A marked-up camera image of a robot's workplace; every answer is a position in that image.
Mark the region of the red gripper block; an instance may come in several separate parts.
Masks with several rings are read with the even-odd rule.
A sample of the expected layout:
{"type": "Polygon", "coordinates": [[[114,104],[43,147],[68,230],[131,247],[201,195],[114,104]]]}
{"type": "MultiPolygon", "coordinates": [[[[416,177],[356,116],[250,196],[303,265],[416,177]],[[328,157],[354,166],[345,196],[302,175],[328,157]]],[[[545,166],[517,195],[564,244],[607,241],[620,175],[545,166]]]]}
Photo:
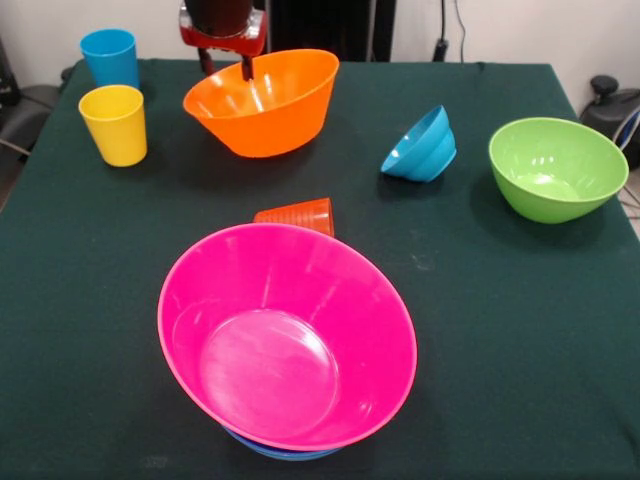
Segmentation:
{"type": "Polygon", "coordinates": [[[178,23],[183,42],[198,48],[205,75],[215,72],[208,49],[219,49],[243,55],[243,79],[254,78],[253,58],[249,55],[259,55],[264,48],[267,14],[256,9],[252,1],[186,0],[180,6],[178,23]]]}

